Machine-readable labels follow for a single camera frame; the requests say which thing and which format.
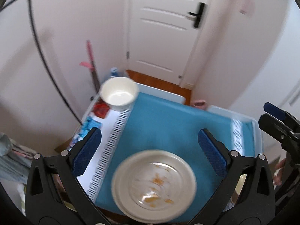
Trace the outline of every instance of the white bowl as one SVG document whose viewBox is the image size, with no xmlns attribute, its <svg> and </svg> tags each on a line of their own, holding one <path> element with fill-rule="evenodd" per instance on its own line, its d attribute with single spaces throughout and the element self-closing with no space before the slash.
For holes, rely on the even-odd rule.
<svg viewBox="0 0 300 225">
<path fill-rule="evenodd" d="M 182 158 L 167 151 L 147 150 L 128 157 L 118 166 L 111 190 L 125 215 L 157 224 L 188 209 L 195 197 L 196 178 Z"/>
<path fill-rule="evenodd" d="M 138 85 L 126 77 L 114 77 L 101 85 L 100 97 L 112 110 L 127 109 L 139 94 Z"/>
</svg>

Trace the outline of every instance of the red package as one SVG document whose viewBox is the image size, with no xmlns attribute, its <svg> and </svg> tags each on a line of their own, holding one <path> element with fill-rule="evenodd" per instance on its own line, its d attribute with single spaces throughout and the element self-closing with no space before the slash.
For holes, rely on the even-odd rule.
<svg viewBox="0 0 300 225">
<path fill-rule="evenodd" d="M 109 110 L 109 106 L 104 101 L 100 100 L 94 105 L 93 113 L 98 118 L 105 119 Z"/>
</svg>

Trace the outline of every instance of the white door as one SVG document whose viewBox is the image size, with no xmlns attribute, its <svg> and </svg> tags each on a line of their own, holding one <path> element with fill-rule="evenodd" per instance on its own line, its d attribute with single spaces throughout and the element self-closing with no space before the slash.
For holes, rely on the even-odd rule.
<svg viewBox="0 0 300 225">
<path fill-rule="evenodd" d="M 129 69 L 178 85 L 199 31 L 188 12 L 199 2 L 208 0 L 132 0 Z"/>
</svg>

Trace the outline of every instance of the screw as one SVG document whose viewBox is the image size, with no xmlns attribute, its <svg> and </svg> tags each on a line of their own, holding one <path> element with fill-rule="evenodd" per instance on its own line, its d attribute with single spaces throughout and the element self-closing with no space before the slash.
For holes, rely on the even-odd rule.
<svg viewBox="0 0 300 225">
<path fill-rule="evenodd" d="M 265 159 L 266 159 L 265 155 L 263 155 L 263 154 L 260 154 L 258 157 L 259 157 L 260 159 L 262 159 L 262 160 L 265 160 Z"/>
<path fill-rule="evenodd" d="M 64 151 L 62 151 L 60 154 L 64 157 L 64 156 L 68 155 L 69 152 L 68 152 L 67 150 L 64 150 Z"/>
<path fill-rule="evenodd" d="M 39 159 L 41 155 L 39 153 L 35 154 L 34 159 Z"/>
<path fill-rule="evenodd" d="M 237 157 L 239 155 L 239 153 L 237 151 L 232 151 L 230 152 L 230 154 L 233 156 L 233 157 Z"/>
</svg>

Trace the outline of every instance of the white wall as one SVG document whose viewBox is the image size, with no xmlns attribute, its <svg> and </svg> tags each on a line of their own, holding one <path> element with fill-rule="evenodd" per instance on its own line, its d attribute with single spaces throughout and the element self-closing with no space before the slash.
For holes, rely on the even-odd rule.
<svg viewBox="0 0 300 225">
<path fill-rule="evenodd" d="M 300 9 L 289 0 L 288 13 L 279 41 L 264 67 L 230 106 L 231 110 L 256 119 L 267 101 L 281 107 L 300 80 Z"/>
<path fill-rule="evenodd" d="M 33 0 L 46 60 L 81 118 L 95 95 L 85 42 L 92 42 L 100 79 L 120 67 L 125 0 Z M 0 13 L 0 131 L 44 155 L 71 137 L 77 122 L 53 87 L 35 47 L 27 0 Z"/>
<path fill-rule="evenodd" d="M 233 1 L 226 32 L 205 64 L 192 99 L 230 107 L 268 59 L 281 34 L 288 0 L 253 1 L 253 11 L 246 15 L 240 13 L 244 0 Z"/>
</svg>

